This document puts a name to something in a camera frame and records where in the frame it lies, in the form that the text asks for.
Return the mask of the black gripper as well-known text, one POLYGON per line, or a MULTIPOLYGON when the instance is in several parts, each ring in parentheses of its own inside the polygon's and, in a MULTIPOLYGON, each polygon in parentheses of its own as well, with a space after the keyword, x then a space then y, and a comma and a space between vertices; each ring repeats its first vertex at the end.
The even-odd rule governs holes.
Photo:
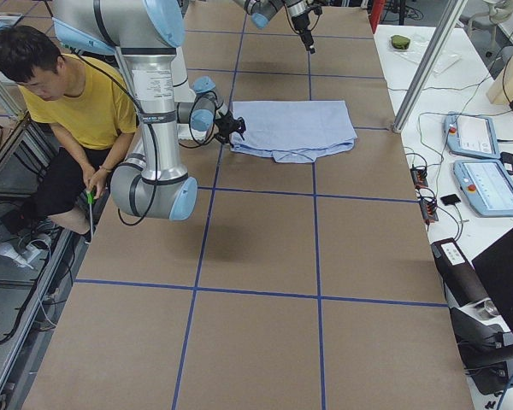
POLYGON ((310 18, 307 13, 291 17, 294 31, 304 44, 304 48, 310 54, 315 53, 314 39, 310 30, 310 18))
POLYGON ((234 119, 232 114, 223 115, 215 119, 215 126, 217 132, 215 133, 215 140, 221 144, 233 145, 232 134, 238 133, 242 140, 244 140, 244 133, 246 131, 245 119, 239 117, 234 119))

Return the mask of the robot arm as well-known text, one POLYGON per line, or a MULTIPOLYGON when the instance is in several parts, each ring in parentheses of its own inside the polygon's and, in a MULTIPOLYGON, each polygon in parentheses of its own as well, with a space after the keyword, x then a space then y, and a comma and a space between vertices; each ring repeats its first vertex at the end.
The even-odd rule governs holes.
POLYGON ((194 209, 198 184, 180 159, 178 125, 211 132, 227 144, 243 134, 209 77, 174 86, 183 70, 185 27, 175 1, 58 1, 56 36, 77 50, 114 56, 133 99, 141 139, 115 169, 111 195, 118 209, 139 218, 185 220, 194 209))
POLYGON ((310 26, 310 14, 317 17, 322 14, 322 6, 317 1, 304 0, 235 0, 258 29, 263 29, 281 11, 286 11, 292 30, 300 37, 304 48, 310 54, 315 53, 315 44, 310 26))

